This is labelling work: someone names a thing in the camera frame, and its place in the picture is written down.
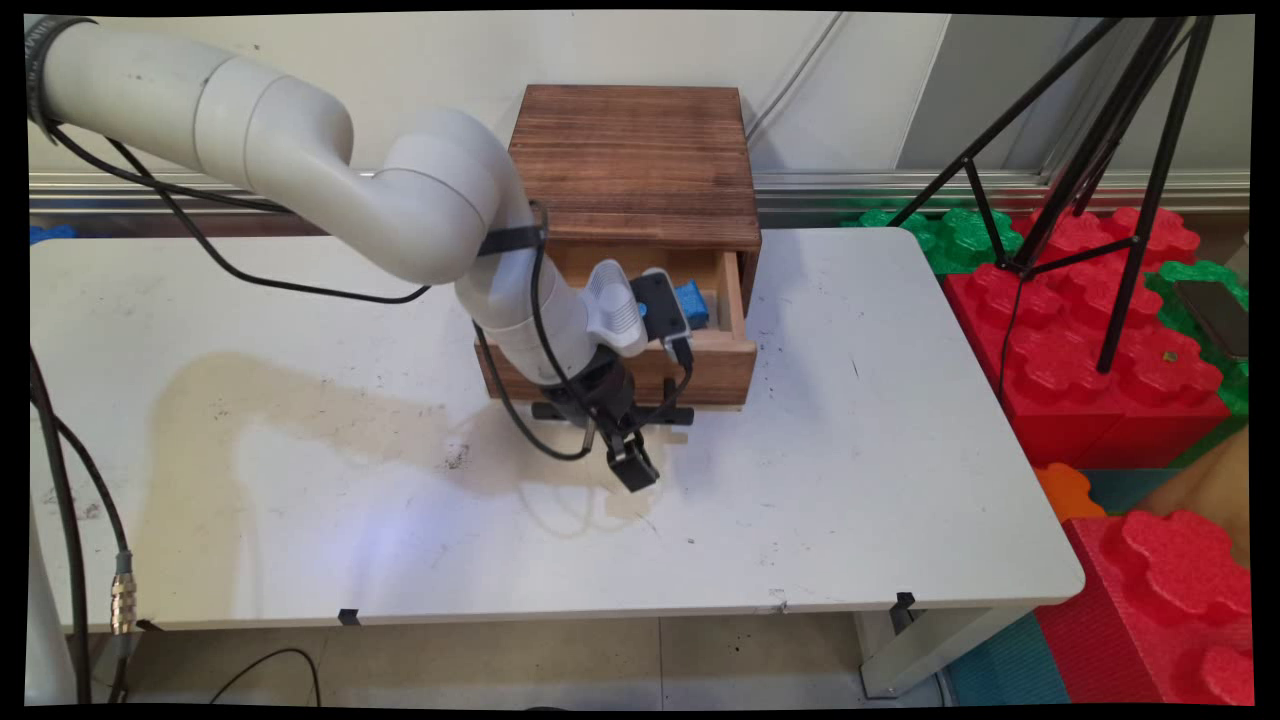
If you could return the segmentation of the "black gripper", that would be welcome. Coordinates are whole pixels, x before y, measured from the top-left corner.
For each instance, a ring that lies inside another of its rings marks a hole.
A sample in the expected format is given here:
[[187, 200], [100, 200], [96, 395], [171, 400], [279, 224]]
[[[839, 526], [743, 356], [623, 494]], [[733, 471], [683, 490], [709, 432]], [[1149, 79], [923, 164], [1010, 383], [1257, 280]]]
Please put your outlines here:
[[[605, 459], [614, 477], [630, 493], [654, 486], [660, 474], [645, 448], [643, 433], [635, 430], [635, 380], [621, 356], [607, 346], [596, 346], [588, 365], [570, 379], [595, 415], [596, 425], [608, 430]], [[547, 402], [566, 421], [586, 427], [588, 413], [566, 386], [547, 387]]]

